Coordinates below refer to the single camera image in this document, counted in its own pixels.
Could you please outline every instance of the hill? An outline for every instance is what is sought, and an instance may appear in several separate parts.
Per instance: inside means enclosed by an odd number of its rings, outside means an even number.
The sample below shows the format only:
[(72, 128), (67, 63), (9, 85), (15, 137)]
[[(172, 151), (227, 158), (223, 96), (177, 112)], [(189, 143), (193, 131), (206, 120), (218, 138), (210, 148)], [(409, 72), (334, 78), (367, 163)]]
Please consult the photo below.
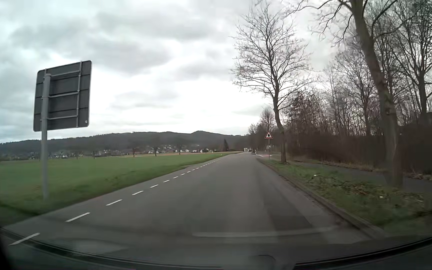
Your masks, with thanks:
[[(240, 150), (246, 145), (246, 136), (224, 135), (206, 131), (193, 133), (177, 132), (127, 132), (109, 133), (90, 137), (77, 137), (48, 140), (49, 152), (92, 152), (101, 150), (127, 150), (138, 148), (143, 151), (149, 147), (175, 146), (183, 144), (186, 147), (218, 149), (226, 140), (230, 149)], [(41, 144), (39, 140), (0, 143), (0, 155), (21, 156), (38, 153)]]

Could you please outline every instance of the roadside post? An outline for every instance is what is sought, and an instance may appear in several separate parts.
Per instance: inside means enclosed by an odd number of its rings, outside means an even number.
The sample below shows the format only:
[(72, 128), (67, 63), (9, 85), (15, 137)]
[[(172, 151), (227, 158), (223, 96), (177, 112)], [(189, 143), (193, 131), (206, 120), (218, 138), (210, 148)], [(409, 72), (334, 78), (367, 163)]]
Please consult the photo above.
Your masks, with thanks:
[(267, 146), (267, 150), (268, 152), (268, 159), (271, 159), (271, 145), (269, 144), (269, 141), (273, 138), (273, 136), (271, 135), (271, 133), (268, 131), (268, 133), (266, 134), (266, 137), (264, 137), (265, 139), (268, 139), (268, 146)]
[(91, 61), (43, 69), (36, 75), (33, 131), (41, 131), (41, 187), (48, 186), (48, 130), (89, 126)]

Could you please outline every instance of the asphalt road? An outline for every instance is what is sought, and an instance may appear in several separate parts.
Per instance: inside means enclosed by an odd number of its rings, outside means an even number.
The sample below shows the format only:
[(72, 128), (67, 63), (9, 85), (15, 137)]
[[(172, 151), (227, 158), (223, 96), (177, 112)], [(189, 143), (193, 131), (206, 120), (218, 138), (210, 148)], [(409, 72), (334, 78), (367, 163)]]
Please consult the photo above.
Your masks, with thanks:
[[(186, 262), (185, 248), (194, 255), (219, 245), (320, 247), (367, 239), (257, 158), (240, 153), (191, 165), (5, 229), (81, 252), (172, 263)], [(1, 241), (9, 251), (22, 246)]]

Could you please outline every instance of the road edge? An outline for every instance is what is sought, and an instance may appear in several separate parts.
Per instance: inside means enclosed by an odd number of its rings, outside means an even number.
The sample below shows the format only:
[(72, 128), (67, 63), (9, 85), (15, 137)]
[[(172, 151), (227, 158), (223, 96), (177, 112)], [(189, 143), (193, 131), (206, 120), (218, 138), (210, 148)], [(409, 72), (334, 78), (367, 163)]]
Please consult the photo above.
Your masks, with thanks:
[(369, 236), (372, 239), (382, 239), (388, 237), (388, 233), (386, 233), (383, 229), (380, 227), (371, 224), (369, 221), (360, 218), (358, 216), (355, 216), (351, 214), (350, 212), (346, 211), (343, 208), (340, 208), (336, 206), (332, 201), (316, 194), (311, 188), (305, 186), (303, 183), (298, 181), (297, 179), (293, 179), (292, 177), (288, 177), (286, 175), (281, 174), (276, 168), (271, 166), (270, 164), (264, 163), (260, 158), (256, 158), (258, 162), (265, 165), (266, 167), (272, 169), (275, 173), (277, 173), (279, 176), (281, 176), (283, 179), (288, 181), (292, 186), (296, 187), (297, 189), (301, 190), (302, 192), (309, 195), (311, 198), (313, 198), (315, 201), (317, 201), (319, 204), (324, 206), (327, 210), (333, 212), (338, 217), (345, 220), (350, 225), (354, 226), (367, 236)]

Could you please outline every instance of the green grass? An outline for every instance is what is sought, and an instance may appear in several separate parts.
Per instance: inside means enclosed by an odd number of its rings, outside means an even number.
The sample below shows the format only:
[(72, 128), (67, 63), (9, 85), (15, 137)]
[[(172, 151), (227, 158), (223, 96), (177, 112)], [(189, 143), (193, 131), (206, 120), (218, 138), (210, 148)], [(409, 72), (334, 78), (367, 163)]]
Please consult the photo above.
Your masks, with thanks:
[(83, 157), (48, 161), (49, 199), (43, 201), (38, 160), (0, 163), (0, 226), (228, 155)]
[(275, 160), (262, 162), (390, 235), (432, 235), (432, 194), (403, 192), (363, 179), (350, 179), (331, 169)]

